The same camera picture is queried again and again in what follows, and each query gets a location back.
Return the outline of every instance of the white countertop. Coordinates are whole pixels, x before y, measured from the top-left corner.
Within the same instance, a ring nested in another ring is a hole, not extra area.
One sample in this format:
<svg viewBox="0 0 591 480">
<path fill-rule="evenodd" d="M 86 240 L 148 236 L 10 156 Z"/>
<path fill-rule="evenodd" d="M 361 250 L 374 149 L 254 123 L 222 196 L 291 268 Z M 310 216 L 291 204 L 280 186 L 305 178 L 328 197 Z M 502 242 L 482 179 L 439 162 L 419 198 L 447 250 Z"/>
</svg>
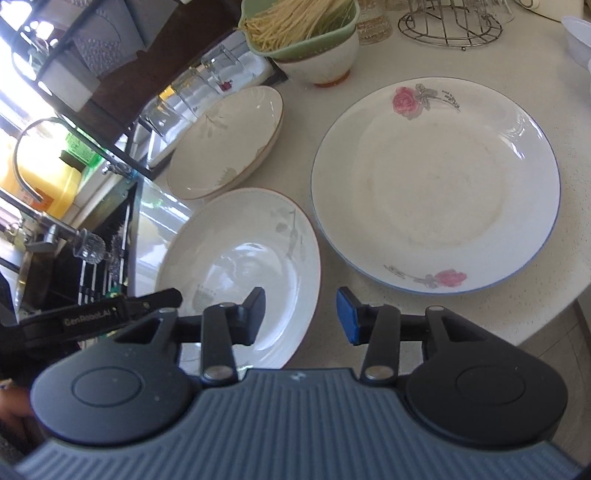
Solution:
<svg viewBox="0 0 591 480">
<path fill-rule="evenodd" d="M 567 55 L 560 23 L 517 5 L 513 9 L 515 20 L 506 25 L 498 41 L 466 51 L 408 39 L 396 28 L 394 18 L 399 14 L 392 14 L 392 36 L 361 47 L 350 77 L 341 85 L 319 89 L 288 81 L 277 87 L 285 102 L 281 134 L 263 165 L 241 186 L 284 193 L 302 207 L 317 229 L 323 269 L 320 300 L 291 364 L 358 367 L 363 349 L 347 343 L 336 318 L 335 295 L 340 286 L 351 288 L 363 302 L 389 303 L 405 313 L 422 313 L 429 305 L 443 304 L 519 344 L 591 283 L 591 77 Z M 313 215 L 310 174 L 316 150 L 331 124 L 350 105 L 380 87 L 424 76 L 472 80 L 516 101 L 545 132 L 560 167 L 560 213 L 547 245 L 517 275 L 476 293 L 419 296 L 378 284 L 339 257 L 322 237 Z M 164 178 L 156 183 L 168 191 Z M 135 294 L 153 290 L 157 265 L 168 242 L 191 211 L 202 205 L 200 201 L 177 203 L 149 185 L 144 190 L 132 279 Z"/>
</svg>

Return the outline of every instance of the ceramic plate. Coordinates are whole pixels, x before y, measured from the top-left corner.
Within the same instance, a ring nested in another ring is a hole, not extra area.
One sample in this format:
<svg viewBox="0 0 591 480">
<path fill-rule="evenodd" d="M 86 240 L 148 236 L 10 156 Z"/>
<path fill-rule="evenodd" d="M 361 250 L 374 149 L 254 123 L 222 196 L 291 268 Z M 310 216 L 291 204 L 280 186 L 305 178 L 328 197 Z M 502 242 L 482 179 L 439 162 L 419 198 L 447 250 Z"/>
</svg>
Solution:
<svg viewBox="0 0 591 480">
<path fill-rule="evenodd" d="M 322 141 L 311 185 L 319 224 L 346 260 L 431 294 L 517 272 L 560 203 L 556 159 L 532 117 L 449 78 L 397 83 L 354 104 Z"/>
<path fill-rule="evenodd" d="M 267 295 L 252 346 L 234 346 L 236 365 L 281 368 L 310 324 L 320 288 L 320 254 L 310 221 L 280 193 L 239 189 L 223 194 L 183 225 L 158 273 L 157 290 L 183 294 L 180 315 L 242 303 L 254 287 Z M 199 371 L 199 348 L 185 345 L 181 367 Z"/>
<path fill-rule="evenodd" d="M 175 150 L 167 181 L 175 197 L 228 191 L 265 160 L 281 128 L 283 100 L 271 87 L 233 93 L 208 109 Z"/>
</svg>

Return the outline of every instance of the wire rack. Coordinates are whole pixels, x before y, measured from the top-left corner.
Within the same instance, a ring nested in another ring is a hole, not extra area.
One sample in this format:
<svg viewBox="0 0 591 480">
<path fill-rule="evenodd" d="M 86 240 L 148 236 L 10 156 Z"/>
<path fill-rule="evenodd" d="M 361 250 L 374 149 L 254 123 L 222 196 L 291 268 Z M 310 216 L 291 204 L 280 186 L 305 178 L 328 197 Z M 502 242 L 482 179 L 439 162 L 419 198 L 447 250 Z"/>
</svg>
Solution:
<svg viewBox="0 0 591 480">
<path fill-rule="evenodd" d="M 481 0 L 408 0 L 408 5 L 398 29 L 423 43 L 465 50 L 495 41 L 503 32 Z"/>
</svg>

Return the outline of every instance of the bowl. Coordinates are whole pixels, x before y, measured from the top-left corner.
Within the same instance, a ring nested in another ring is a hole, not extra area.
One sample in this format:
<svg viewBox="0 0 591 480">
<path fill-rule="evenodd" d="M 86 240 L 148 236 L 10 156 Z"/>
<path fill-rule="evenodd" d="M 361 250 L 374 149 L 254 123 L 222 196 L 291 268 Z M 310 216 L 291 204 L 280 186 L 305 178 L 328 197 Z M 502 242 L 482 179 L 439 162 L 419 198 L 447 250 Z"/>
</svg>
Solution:
<svg viewBox="0 0 591 480">
<path fill-rule="evenodd" d="M 268 86 L 240 90 L 210 107 L 178 142 L 167 173 L 180 200 L 211 199 L 255 171 L 271 152 L 283 99 Z"/>
<path fill-rule="evenodd" d="M 252 18 L 257 13 L 266 10 L 276 1 L 277 0 L 242 0 L 242 16 L 239 25 L 241 25 L 247 18 Z M 331 48 L 342 44 L 355 31 L 361 9 L 357 0 L 353 0 L 353 3 L 355 4 L 355 14 L 352 15 L 349 23 L 341 28 L 333 30 L 332 32 L 324 33 L 274 51 L 257 50 L 252 43 L 250 36 L 245 32 L 248 48 L 250 48 L 251 52 L 256 55 L 269 57 L 276 61 L 299 60 L 330 50 Z"/>
<path fill-rule="evenodd" d="M 563 17 L 562 24 L 566 29 L 570 56 L 587 68 L 591 60 L 591 23 L 578 17 Z"/>
<path fill-rule="evenodd" d="M 293 355 L 316 309 L 320 271 L 316 233 L 300 207 L 281 193 L 247 188 L 220 195 L 183 225 L 156 288 L 180 290 L 180 315 L 202 314 L 220 302 L 241 304 L 254 287 L 264 288 L 267 306 L 256 341 L 233 347 L 243 372 L 281 368 Z M 187 346 L 180 367 L 195 375 L 200 347 Z"/>
<path fill-rule="evenodd" d="M 341 45 L 329 51 L 304 60 L 276 63 L 290 78 L 330 87 L 349 76 L 358 51 L 359 36 L 354 31 Z"/>
</svg>

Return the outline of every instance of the green container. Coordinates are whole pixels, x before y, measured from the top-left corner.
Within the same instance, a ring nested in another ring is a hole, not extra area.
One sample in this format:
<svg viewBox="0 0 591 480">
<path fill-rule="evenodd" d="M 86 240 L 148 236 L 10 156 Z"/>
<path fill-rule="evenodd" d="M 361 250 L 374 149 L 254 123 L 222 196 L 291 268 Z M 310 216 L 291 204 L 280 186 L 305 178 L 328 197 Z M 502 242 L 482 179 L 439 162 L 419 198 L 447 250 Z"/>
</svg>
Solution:
<svg viewBox="0 0 591 480">
<path fill-rule="evenodd" d="M 84 132 L 81 133 L 91 142 L 94 142 L 94 140 L 92 140 L 91 137 L 86 135 Z M 66 145 L 66 151 L 73 157 L 76 157 L 78 160 L 80 160 L 87 167 L 93 168 L 94 166 L 98 165 L 103 158 L 71 132 L 68 132 L 66 135 Z"/>
<path fill-rule="evenodd" d="M 242 0 L 242 16 L 239 25 L 242 25 L 245 19 L 252 18 L 257 13 L 266 10 L 276 1 L 277 0 Z M 251 52 L 255 55 L 270 57 L 278 61 L 302 60 L 318 55 L 331 48 L 335 48 L 336 46 L 341 45 L 355 32 L 361 9 L 359 8 L 357 0 L 353 0 L 353 2 L 355 3 L 355 14 L 352 16 L 349 23 L 337 30 L 294 43 L 293 45 L 275 51 L 258 51 L 251 43 L 248 33 L 246 33 L 245 36 L 248 48 L 250 48 Z"/>
</svg>

